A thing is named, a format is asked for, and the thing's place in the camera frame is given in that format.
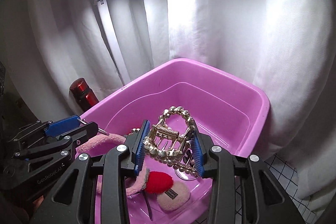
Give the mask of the white black grid tablecloth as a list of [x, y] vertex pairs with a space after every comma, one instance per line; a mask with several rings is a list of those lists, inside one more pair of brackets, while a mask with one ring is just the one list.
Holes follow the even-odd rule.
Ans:
[[256, 155], [248, 158], [209, 151], [212, 179], [207, 223], [315, 223]]

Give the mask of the beige sloth face plush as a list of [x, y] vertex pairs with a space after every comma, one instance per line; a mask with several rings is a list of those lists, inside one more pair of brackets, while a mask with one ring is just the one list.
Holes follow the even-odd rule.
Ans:
[[190, 190], [185, 183], [175, 181], [173, 186], [157, 196], [157, 203], [164, 211], [174, 211], [190, 199]]

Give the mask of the white curtain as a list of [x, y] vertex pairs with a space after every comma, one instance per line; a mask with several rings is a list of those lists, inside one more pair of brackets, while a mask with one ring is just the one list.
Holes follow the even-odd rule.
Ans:
[[[94, 0], [1, 0], [6, 88], [39, 119], [79, 113], [70, 84], [99, 99], [126, 84]], [[270, 100], [256, 150], [298, 172], [298, 196], [335, 194], [335, 0], [107, 0], [131, 80], [168, 60], [197, 60]]]

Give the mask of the large silver bangle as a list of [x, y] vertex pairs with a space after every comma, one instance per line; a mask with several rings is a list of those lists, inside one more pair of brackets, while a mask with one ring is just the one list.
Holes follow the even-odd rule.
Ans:
[[195, 169], [193, 152], [190, 148], [179, 161], [179, 167], [175, 170], [175, 174], [183, 181], [193, 181], [198, 178], [198, 174]]

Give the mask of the pink plastic basin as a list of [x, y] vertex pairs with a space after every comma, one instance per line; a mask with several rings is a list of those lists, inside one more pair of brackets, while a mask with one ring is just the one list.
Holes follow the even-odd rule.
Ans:
[[[231, 154], [251, 154], [267, 118], [270, 103], [258, 87], [229, 73], [190, 59], [174, 59], [145, 73], [81, 115], [108, 133], [125, 135], [143, 120], [156, 124], [171, 106], [189, 111], [201, 133]], [[127, 198], [130, 223], [193, 223], [208, 208], [211, 179], [181, 180], [175, 170], [146, 156], [150, 170], [168, 173], [185, 183], [190, 199], [165, 213], [148, 194], [153, 221], [142, 194]]]

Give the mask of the gold pearl hair claw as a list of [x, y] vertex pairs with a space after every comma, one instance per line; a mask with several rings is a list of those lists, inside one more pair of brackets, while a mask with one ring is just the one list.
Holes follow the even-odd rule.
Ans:
[[[181, 133], [168, 126], [167, 120], [173, 115], [178, 115], [185, 121], [185, 132]], [[144, 139], [145, 154], [175, 171], [186, 151], [191, 149], [190, 129], [193, 122], [190, 112], [182, 106], [171, 106], [164, 110], [157, 123], [150, 126], [150, 131]]]

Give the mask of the red metal water bottle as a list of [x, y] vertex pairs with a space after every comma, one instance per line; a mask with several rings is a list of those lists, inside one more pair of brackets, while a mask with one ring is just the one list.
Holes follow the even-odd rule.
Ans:
[[70, 86], [70, 92], [84, 112], [99, 103], [98, 98], [84, 78], [75, 80]]

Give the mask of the thin black hair pin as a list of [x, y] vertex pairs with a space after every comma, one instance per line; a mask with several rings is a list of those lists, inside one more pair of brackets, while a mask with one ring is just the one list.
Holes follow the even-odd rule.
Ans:
[[152, 211], [151, 211], [151, 207], [150, 207], [150, 204], [149, 204], [149, 200], [147, 198], [147, 195], [146, 195], [146, 192], [143, 190], [142, 191], [142, 196], [145, 200], [145, 203], [146, 203], [146, 207], [147, 207], [147, 212], [148, 212], [148, 217], [150, 218], [150, 220], [152, 221], [153, 220], [153, 214], [152, 214]]

